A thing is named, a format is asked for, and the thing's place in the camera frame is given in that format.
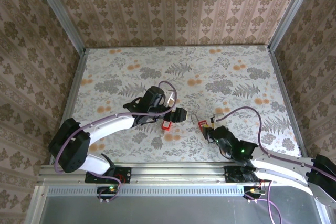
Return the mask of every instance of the metal frame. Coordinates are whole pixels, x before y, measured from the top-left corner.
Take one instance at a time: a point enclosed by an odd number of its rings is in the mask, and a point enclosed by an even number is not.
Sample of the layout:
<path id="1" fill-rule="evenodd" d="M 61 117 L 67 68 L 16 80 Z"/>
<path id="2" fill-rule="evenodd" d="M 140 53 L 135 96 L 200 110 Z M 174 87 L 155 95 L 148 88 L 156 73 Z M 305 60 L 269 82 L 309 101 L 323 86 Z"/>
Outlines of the metal frame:
<path id="1" fill-rule="evenodd" d="M 97 186 L 49 186 L 48 197 L 97 196 Z M 118 193 L 122 196 L 243 196 L 244 186 L 134 186 L 123 185 Z"/>
<path id="2" fill-rule="evenodd" d="M 178 47 L 219 47 L 219 46 L 224 46 L 224 47 L 241 47 L 241 46 L 262 46 L 262 47 L 267 47 L 267 44 L 258 44 L 258 45 L 243 45 L 243 44 L 232 44 L 232 45 L 220 45 L 220 44 L 216 44 L 216 45 L 181 45 Z M 177 47 L 177 46 L 138 46 L 138 47 L 87 47 L 86 50 L 95 50 L 95 49 L 111 49 L 111 48 L 157 48 L 157 47 Z"/>
<path id="3" fill-rule="evenodd" d="M 89 50 L 87 49 L 85 54 L 85 46 L 81 40 L 76 27 L 71 22 L 65 7 L 61 4 L 60 0 L 47 0 L 57 18 L 59 19 L 62 27 L 68 34 L 71 42 L 76 50 L 82 57 L 80 58 L 75 78 L 72 83 L 71 91 L 69 94 L 68 102 L 65 108 L 65 112 L 62 117 L 62 121 L 71 117 L 76 97 L 82 79 L 83 72 L 86 66 L 86 60 Z M 281 76 L 277 60 L 275 58 L 274 51 L 279 45 L 282 37 L 292 22 L 295 14 L 297 13 L 303 0 L 291 0 L 287 10 L 284 13 L 270 43 L 268 45 L 271 62 L 273 64 L 278 83 L 281 89 L 283 99 L 288 111 L 288 115 L 293 127 L 293 131 L 296 139 L 299 142 L 299 146 L 303 157 L 307 156 L 306 149 L 304 148 L 303 140 L 300 135 L 298 124 L 295 120 L 293 109 L 290 104 L 290 100 Z M 116 164 L 118 166 L 130 166 L 132 167 L 132 180 L 130 187 L 147 187 L 147 186 L 222 186 L 227 187 L 232 184 L 226 184 L 223 176 L 223 167 L 228 165 L 234 165 L 233 163 L 136 163 L 136 164 Z M 88 184 L 84 183 L 84 172 L 74 172 L 67 175 L 57 175 L 54 172 L 53 166 L 42 166 L 40 170 L 40 176 L 38 177 L 38 183 L 35 187 L 35 191 L 27 212 L 25 223 L 39 223 L 46 197 L 48 195 L 50 187 L 54 186 L 72 186 L 76 188 L 87 187 Z M 321 205 L 317 202 L 317 207 L 323 223 L 335 223 L 334 212 L 329 208 Z"/>
<path id="4" fill-rule="evenodd" d="M 282 16 L 277 29 L 275 30 L 268 46 L 270 51 L 275 51 L 277 46 L 279 45 L 282 37 L 284 36 L 286 30 L 288 29 L 290 23 L 294 19 L 296 13 L 298 12 L 303 0 L 291 0 L 287 9 Z"/>
<path id="5" fill-rule="evenodd" d="M 58 18 L 59 22 L 61 23 L 63 29 L 67 33 L 69 39 L 71 40 L 73 46 L 77 50 L 79 55 L 82 55 L 82 53 L 85 50 L 85 45 L 79 36 L 79 32 L 77 31 L 77 28 L 72 23 L 66 8 L 62 4 L 61 0 L 47 0 L 50 7 L 54 11 L 56 17 Z"/>
<path id="6" fill-rule="evenodd" d="M 85 52 L 83 52 L 82 56 L 79 58 L 76 73 L 74 76 L 74 80 L 72 81 L 69 97 L 68 97 L 67 104 L 64 109 L 64 113 L 63 113 L 60 125 L 62 125 L 62 123 L 66 119 L 70 118 L 73 114 L 73 110 L 75 109 L 75 105 L 76 105 L 78 91 L 80 88 L 80 83 L 81 83 L 81 80 L 82 80 L 82 77 L 83 77 L 83 74 L 86 68 L 86 61 L 88 59 L 88 55 L 89 55 L 89 50 L 85 50 Z M 54 160 L 55 160 L 54 157 L 51 156 L 49 164 L 52 165 L 54 163 Z"/>
<path id="7" fill-rule="evenodd" d="M 285 102 L 288 117 L 289 117 L 290 123 L 291 123 L 292 128 L 293 128 L 294 136 L 295 136 L 295 138 L 296 138 L 296 140 L 299 144 L 299 148 L 301 150 L 302 156 L 303 157 L 308 157 L 308 154 L 307 154 L 307 151 L 306 151 L 306 148 L 304 146 L 303 139 L 302 139 L 302 136 L 301 136 L 301 133 L 300 133 L 300 130 L 299 130 L 299 125 L 298 125 L 298 122 L 296 121 L 294 111 L 293 111 L 293 108 L 292 108 L 292 105 L 290 103 L 289 96 L 288 96 L 288 93 L 287 93 L 287 90 L 286 90 L 285 83 L 283 82 L 283 78 L 282 78 L 282 74 L 281 74 L 281 71 L 280 71 L 280 68 L 279 68 L 279 65 L 278 65 L 278 61 L 275 57 L 274 51 L 271 50 L 271 49 L 269 49 L 269 56 L 271 58 L 271 62 L 272 62 L 273 68 L 274 68 L 274 72 L 275 72 L 275 75 L 276 75 L 278 83 L 279 83 L 279 87 L 280 87 L 280 91 L 281 91 L 281 94 L 282 94 L 282 97 L 283 97 L 283 101 Z"/>

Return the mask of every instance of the gray metal panel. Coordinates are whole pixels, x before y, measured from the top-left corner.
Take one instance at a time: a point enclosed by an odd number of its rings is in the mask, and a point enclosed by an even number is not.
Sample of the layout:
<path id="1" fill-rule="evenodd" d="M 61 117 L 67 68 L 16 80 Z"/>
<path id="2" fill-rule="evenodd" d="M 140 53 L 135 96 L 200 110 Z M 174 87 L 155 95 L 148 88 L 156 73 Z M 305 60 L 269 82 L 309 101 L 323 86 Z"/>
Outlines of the gray metal panel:
<path id="1" fill-rule="evenodd" d="M 322 223 L 308 194 L 291 187 L 275 187 L 272 201 L 283 224 Z M 274 210 L 274 221 L 279 219 Z M 104 204 L 96 197 L 48 197 L 40 223 L 138 224 L 270 224 L 265 202 L 247 203 L 243 197 L 119 197 Z"/>
<path id="2" fill-rule="evenodd" d="M 291 0 L 268 46 L 275 51 L 290 23 L 298 12 L 303 0 Z"/>
<path id="3" fill-rule="evenodd" d="M 61 0 L 47 0 L 50 7 L 54 11 L 56 17 L 58 18 L 59 22 L 61 23 L 63 29 L 69 36 L 69 39 L 71 40 L 73 46 L 81 55 L 84 52 L 85 45 L 79 36 L 79 33 L 77 31 L 77 28 L 73 25 L 66 8 L 62 4 Z"/>
<path id="4" fill-rule="evenodd" d="M 96 196 L 97 186 L 50 186 L 48 197 Z M 243 186 L 133 186 L 123 185 L 119 196 L 242 196 Z"/>
<path id="5" fill-rule="evenodd" d="M 323 205 L 317 200 L 315 204 L 323 224 L 336 224 L 336 209 Z"/>

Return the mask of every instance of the floral tablecloth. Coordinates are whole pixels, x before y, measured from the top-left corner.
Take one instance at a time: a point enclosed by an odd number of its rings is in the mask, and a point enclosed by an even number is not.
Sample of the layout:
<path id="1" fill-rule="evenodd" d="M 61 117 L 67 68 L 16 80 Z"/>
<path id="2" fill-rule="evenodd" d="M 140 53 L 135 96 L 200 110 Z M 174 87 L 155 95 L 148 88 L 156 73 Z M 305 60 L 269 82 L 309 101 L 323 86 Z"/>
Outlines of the floral tablecloth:
<path id="1" fill-rule="evenodd" d="M 200 120 L 252 106 L 263 120 L 263 145 L 300 154 L 266 46 L 90 49 L 73 117 L 87 123 L 125 112 L 125 103 L 161 80 L 176 87 L 177 106 Z M 116 132 L 93 144 L 90 152 L 105 153 L 114 162 L 226 161 L 190 117 L 170 131 L 161 124 Z M 252 111 L 239 111 L 222 124 L 237 138 L 257 143 L 259 121 Z"/>

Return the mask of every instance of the small red box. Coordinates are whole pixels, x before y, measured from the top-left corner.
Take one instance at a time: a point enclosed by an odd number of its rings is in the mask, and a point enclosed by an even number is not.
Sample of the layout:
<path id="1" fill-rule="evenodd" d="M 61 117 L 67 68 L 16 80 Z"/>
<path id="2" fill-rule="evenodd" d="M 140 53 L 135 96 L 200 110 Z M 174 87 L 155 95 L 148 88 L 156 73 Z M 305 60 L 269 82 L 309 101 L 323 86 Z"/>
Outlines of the small red box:
<path id="1" fill-rule="evenodd" d="M 172 126 L 172 122 L 163 121 L 161 128 L 162 128 L 163 130 L 168 131 L 168 130 L 170 130 L 170 127 L 171 127 L 171 126 Z"/>
<path id="2" fill-rule="evenodd" d="M 198 126 L 199 126 L 199 129 L 202 131 L 202 126 L 203 125 L 207 125 L 208 126 L 208 123 L 205 121 L 205 120 L 203 120 L 203 121 L 199 121 L 198 122 Z"/>

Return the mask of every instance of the wire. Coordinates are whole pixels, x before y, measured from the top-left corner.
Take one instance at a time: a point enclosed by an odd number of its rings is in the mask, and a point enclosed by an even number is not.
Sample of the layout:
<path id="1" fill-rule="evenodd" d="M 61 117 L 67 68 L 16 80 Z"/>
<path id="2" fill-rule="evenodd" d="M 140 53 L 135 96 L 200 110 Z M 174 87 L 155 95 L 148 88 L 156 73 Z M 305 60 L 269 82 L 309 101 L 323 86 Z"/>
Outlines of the wire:
<path id="1" fill-rule="evenodd" d="M 253 200 L 253 201 L 254 201 L 254 200 L 256 200 L 256 201 L 267 201 L 266 199 L 255 199 L 255 198 L 249 196 L 248 194 L 245 194 L 244 196 L 247 197 L 247 198 L 249 198 L 250 200 Z M 277 205 L 274 204 L 273 201 L 270 200 L 269 203 L 270 203 L 272 206 L 274 206 L 275 209 L 277 210 L 277 212 L 278 212 L 278 216 L 279 216 L 279 219 L 280 219 L 280 224 L 282 224 L 282 215 L 281 215 L 281 213 L 280 213 L 280 209 L 277 207 Z"/>
<path id="2" fill-rule="evenodd" d="M 117 190 L 117 192 L 115 193 L 115 195 L 113 195 L 111 198 L 109 198 L 109 199 L 107 200 L 107 202 L 111 202 L 111 201 L 113 201 L 113 200 L 116 198 L 116 196 L 119 194 L 119 192 L 120 192 L 120 189 L 121 189 L 121 181 L 120 181 L 119 179 L 115 178 L 115 177 L 112 177 L 112 176 L 100 175 L 100 174 L 93 173 L 93 172 L 89 172 L 89 173 L 91 173 L 93 176 L 96 176 L 96 177 L 98 177 L 98 178 L 113 179 L 113 180 L 115 180 L 116 182 L 118 182 L 118 190 Z M 104 189 L 101 190 L 101 191 L 99 191 L 99 194 L 98 194 L 98 199 L 99 199 L 99 200 L 101 200 L 101 193 L 102 193 L 103 191 L 104 191 Z"/>
<path id="3" fill-rule="evenodd" d="M 266 155 L 268 155 L 269 157 L 273 157 L 273 158 L 275 158 L 275 159 L 281 160 L 281 161 L 290 162 L 290 163 L 292 163 L 292 164 L 296 164 L 296 165 L 300 165 L 300 166 L 302 165 L 302 166 L 308 167 L 308 168 L 313 169 L 313 170 L 315 170 L 316 172 L 319 172 L 320 174 L 324 175 L 325 177 L 328 177 L 329 179 L 331 179 L 331 180 L 333 180 L 333 181 L 336 182 L 336 177 L 335 177 L 335 176 L 332 176 L 332 175 L 326 173 L 325 171 L 323 171 L 323 170 L 321 170 L 321 169 L 318 169 L 318 168 L 316 168 L 316 167 L 314 167 L 314 166 L 312 166 L 312 165 L 309 165 L 309 164 L 306 164 L 306 163 L 303 163 L 303 162 L 300 162 L 300 161 L 295 161 L 295 160 L 290 160 L 290 159 L 283 158 L 283 157 L 278 157 L 278 156 L 276 156 L 276 155 L 273 155 L 273 154 L 269 153 L 269 152 L 267 151 L 267 149 L 265 149 L 265 148 L 262 146 L 262 144 L 261 144 L 260 135 L 261 135 L 261 124 L 262 124 L 262 121 L 261 121 L 261 116 L 260 116 L 260 114 L 258 113 L 258 111 L 257 111 L 256 109 L 254 109 L 254 108 L 252 108 L 252 107 L 249 107 L 249 106 L 240 107 L 240 108 L 237 108 L 237 109 L 235 109 L 235 110 L 232 110 L 230 113 L 228 113 L 228 114 L 227 114 L 226 116 L 224 116 L 223 118 L 216 120 L 216 122 L 220 122 L 220 121 L 226 119 L 228 116 L 232 115 L 233 113 L 237 112 L 238 110 L 242 110 L 242 109 L 253 110 L 253 111 L 257 114 L 257 116 L 258 116 L 258 118 L 259 118 L 258 144 L 259 144 L 260 149 L 261 149 Z"/>
<path id="4" fill-rule="evenodd" d="M 251 197 L 250 195 L 246 194 L 246 192 L 245 192 L 244 196 L 247 197 L 247 198 L 249 198 L 250 200 L 266 201 L 267 202 L 267 209 L 268 209 L 269 217 L 271 219 L 272 224 L 275 224 L 275 222 L 273 220 L 272 212 L 271 212 L 271 207 L 270 207 L 270 205 L 273 205 L 275 207 L 275 209 L 277 210 L 277 212 L 278 212 L 278 216 L 279 216 L 279 219 L 280 219 L 280 224 L 282 224 L 282 216 L 281 216 L 280 209 L 277 207 L 277 205 L 275 205 L 275 203 L 273 201 L 271 201 L 269 199 L 270 198 L 270 194 L 269 193 L 270 193 L 271 183 L 272 183 L 272 181 L 268 185 L 267 199 L 255 199 L 255 198 Z"/>
<path id="5" fill-rule="evenodd" d="M 64 142 L 63 145 L 62 145 L 62 147 L 59 149 L 59 152 L 58 152 L 58 154 L 57 154 L 57 156 L 56 156 L 56 158 L 55 158 L 55 162 L 54 162 L 54 170 L 55 170 L 55 172 L 58 173 L 58 174 L 63 174 L 63 173 L 64 173 L 63 170 L 58 169 L 58 166 L 57 166 L 57 165 L 58 165 L 59 159 L 60 159 L 60 157 L 61 157 L 61 155 L 62 155 L 64 149 L 67 147 L 67 145 L 68 145 L 69 142 L 71 141 L 71 139 L 72 139 L 74 136 L 76 136 L 80 131 L 85 130 L 85 129 L 89 128 L 89 127 L 93 127 L 93 126 L 95 126 L 96 124 L 103 123 L 103 122 L 105 122 L 105 121 L 107 121 L 107 120 L 115 119 L 115 118 L 119 118 L 119 117 L 123 117 L 123 116 L 130 116 L 130 115 L 150 115 L 150 116 L 160 116 L 160 115 L 165 115 L 165 114 L 171 112 L 171 111 L 173 110 L 173 108 L 175 107 L 176 102 L 177 102 L 177 90 L 176 90 L 175 87 L 174 87 L 170 82 L 168 82 L 168 81 L 161 81 L 161 82 L 159 83 L 158 86 L 160 87 L 163 83 L 168 84 L 168 85 L 173 89 L 173 91 L 174 91 L 174 94 L 175 94 L 175 100 L 174 100 L 174 104 L 173 104 L 173 106 L 171 106 L 168 110 L 166 110 L 166 111 L 164 111 L 164 112 L 160 112 L 160 113 L 132 113 L 132 112 L 126 112 L 126 113 L 120 113 L 120 114 L 110 115 L 110 116 L 106 116 L 105 118 L 98 119 L 98 120 L 96 120 L 96 121 L 94 121 L 94 122 L 92 122 L 92 123 L 88 123 L 88 124 L 84 125 L 83 127 L 79 128 L 79 129 L 77 129 L 77 130 L 75 130 L 75 131 L 74 131 L 74 132 L 73 132 L 73 133 L 72 133 L 72 134 L 65 140 L 65 142 Z M 91 173 L 93 176 L 96 176 L 96 177 L 99 177 L 99 178 L 113 179 L 113 180 L 115 180 L 115 181 L 118 182 L 118 184 L 119 184 L 119 189 L 118 189 L 118 191 L 116 192 L 116 194 L 108 200 L 108 202 L 114 200 L 115 197 L 118 195 L 120 189 L 121 189 L 121 182 L 120 182 L 120 180 L 117 179 L 117 178 L 115 178 L 115 177 L 112 177 L 112 176 L 99 175 L 99 174 L 96 174 L 96 173 L 94 173 L 94 172 L 90 172 L 90 173 Z"/>
<path id="6" fill-rule="evenodd" d="M 267 208 L 268 208 L 269 218 L 271 219 L 272 224 L 275 224 L 274 220 L 273 220 L 273 217 L 272 217 L 271 204 L 270 204 L 271 185 L 272 185 L 272 181 L 268 184 L 268 189 L 267 189 Z"/>
<path id="7" fill-rule="evenodd" d="M 243 107 L 240 107 L 240 108 L 237 108 L 237 109 L 231 111 L 230 113 L 228 113 L 228 114 L 227 114 L 226 116 L 224 116 L 223 118 L 221 118 L 221 119 L 217 119 L 216 122 L 220 122 L 220 121 L 226 119 L 227 117 L 229 117 L 230 115 L 232 115 L 232 114 L 234 114 L 234 113 L 236 113 L 237 111 L 242 110 L 242 109 L 253 110 L 253 111 L 257 114 L 257 116 L 258 116 L 258 118 L 259 118 L 258 144 L 259 144 L 260 149 L 261 149 L 266 155 L 268 155 L 269 157 L 273 157 L 273 158 L 275 158 L 275 159 L 281 160 L 281 161 L 289 162 L 289 163 L 296 164 L 296 165 L 300 165 L 300 166 L 306 166 L 306 167 L 311 168 L 311 169 L 313 169 L 313 170 L 315 170 L 315 171 L 321 173 L 322 175 L 324 175 L 324 176 L 326 176 L 326 177 L 328 177 L 328 178 L 330 178 L 330 179 L 332 179 L 333 181 L 336 182 L 336 177 L 334 177 L 334 176 L 332 176 L 332 175 L 330 175 L 330 174 L 328 174 L 328 173 L 326 173 L 326 172 L 324 172 L 324 171 L 322 171 L 322 170 L 320 170 L 320 169 L 318 169 L 318 168 L 316 168 L 316 167 L 314 167 L 314 166 L 312 166 L 312 165 L 308 165 L 308 164 L 306 164 L 306 163 L 302 163 L 302 162 L 299 162 L 299 161 L 290 160 L 290 159 L 283 158 L 283 157 L 278 157 L 278 156 L 276 156 L 276 155 L 273 155 L 273 154 L 269 153 L 269 152 L 267 151 L 267 149 L 265 149 L 265 148 L 262 146 L 262 144 L 261 144 L 260 135 L 261 135 L 261 128 L 262 128 L 262 120 L 261 120 L 261 116 L 260 116 L 259 112 L 258 112 L 256 109 L 254 109 L 254 108 L 252 108 L 252 107 L 249 107 L 249 106 L 243 106 Z M 270 194 L 269 194 L 269 193 L 270 193 L 271 183 L 272 183 L 272 182 L 270 182 L 270 183 L 269 183 L 269 186 L 268 186 L 268 193 L 267 193 L 267 200 L 266 200 L 266 201 L 267 201 L 267 205 L 268 205 L 268 213 L 269 213 L 269 216 L 270 216 L 270 218 L 271 218 L 272 224 L 274 224 L 273 217 L 272 217 L 272 213 L 271 213 L 270 204 L 274 205 L 274 207 L 275 207 L 277 210 L 278 210 L 278 207 L 275 206 L 275 204 L 271 203 L 271 201 L 270 201 L 270 199 L 269 199 L 269 197 L 270 197 Z M 279 216 L 280 216 L 280 223 L 281 223 L 281 213 L 280 213 L 279 210 L 278 210 L 278 213 L 279 213 Z"/>
<path id="8" fill-rule="evenodd" d="M 123 184 L 125 183 L 126 179 L 124 177 L 124 175 L 122 174 L 115 174 L 114 177 L 118 178 Z"/>
<path id="9" fill-rule="evenodd" d="M 263 182 L 264 182 L 264 181 L 261 180 L 260 185 L 259 185 L 256 189 L 259 189 L 259 188 L 262 186 Z"/>
<path id="10" fill-rule="evenodd" d="M 221 148 L 219 148 L 219 152 L 220 152 L 220 154 L 221 154 L 223 157 L 225 157 L 226 159 L 231 159 L 230 157 L 227 157 L 227 156 L 225 156 L 225 155 L 222 153 L 222 149 L 221 149 Z"/>
<path id="11" fill-rule="evenodd" d="M 115 115 L 109 115 L 109 116 L 106 116 L 105 118 L 101 118 L 101 119 L 98 119 L 92 123 L 88 123 L 86 125 L 84 125 L 83 127 L 75 130 L 67 139 L 66 141 L 64 142 L 64 144 L 62 145 L 62 147 L 60 148 L 56 158 L 55 158 L 55 163 L 54 163 L 54 169 L 55 169 L 55 172 L 56 173 L 59 173 L 59 174 L 62 174 L 64 171 L 63 170 L 60 170 L 58 169 L 58 162 L 59 162 L 59 158 L 61 157 L 65 147 L 67 147 L 67 145 L 69 144 L 70 140 L 77 135 L 78 132 L 82 131 L 82 130 L 85 130 L 89 127 L 93 127 L 95 126 L 96 124 L 99 124 L 99 123 L 103 123 L 107 120 L 110 120 L 110 119 L 115 119 L 115 118 L 119 118 L 119 117 L 122 117 L 122 116 L 130 116 L 130 115 L 150 115 L 150 116 L 160 116 L 160 115 L 165 115 L 169 112 L 171 112 L 174 108 L 174 106 L 176 105 L 176 102 L 177 102 L 177 91 L 175 89 L 175 87 L 168 81 L 161 81 L 159 83 L 159 87 L 161 84 L 163 83 L 166 83 L 168 84 L 169 86 L 171 86 L 171 88 L 173 89 L 174 93 L 175 93 L 175 100 L 174 100 L 174 104 L 173 106 L 171 106 L 168 110 L 164 111 L 164 112 L 161 112 L 161 113 L 135 113 L 135 112 L 126 112 L 126 113 L 120 113 L 120 114 L 115 114 Z"/>

